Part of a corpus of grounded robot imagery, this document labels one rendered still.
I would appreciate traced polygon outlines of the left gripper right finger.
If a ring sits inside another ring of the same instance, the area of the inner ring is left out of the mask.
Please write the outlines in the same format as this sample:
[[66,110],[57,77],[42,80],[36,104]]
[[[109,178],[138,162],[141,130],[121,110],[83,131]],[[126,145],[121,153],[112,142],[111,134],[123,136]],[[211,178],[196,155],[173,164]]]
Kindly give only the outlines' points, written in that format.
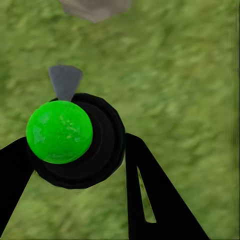
[[[210,240],[146,143],[125,134],[129,240]],[[156,223],[145,220],[137,167]]]

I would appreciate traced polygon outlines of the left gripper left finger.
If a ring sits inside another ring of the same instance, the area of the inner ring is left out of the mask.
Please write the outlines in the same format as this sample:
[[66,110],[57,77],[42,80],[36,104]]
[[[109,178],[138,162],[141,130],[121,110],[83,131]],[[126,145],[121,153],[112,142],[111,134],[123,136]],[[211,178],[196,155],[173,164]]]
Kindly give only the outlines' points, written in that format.
[[0,150],[0,237],[35,169],[27,144],[24,136]]

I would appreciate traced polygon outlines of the pesticide atomizer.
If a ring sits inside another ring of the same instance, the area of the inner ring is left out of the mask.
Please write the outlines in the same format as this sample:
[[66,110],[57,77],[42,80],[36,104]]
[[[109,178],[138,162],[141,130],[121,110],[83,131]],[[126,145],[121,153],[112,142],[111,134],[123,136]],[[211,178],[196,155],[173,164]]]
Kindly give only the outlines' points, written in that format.
[[30,163],[54,186],[88,189],[122,165],[125,126],[104,98],[75,93],[84,76],[81,69],[57,64],[48,74],[57,99],[39,107],[27,123]]

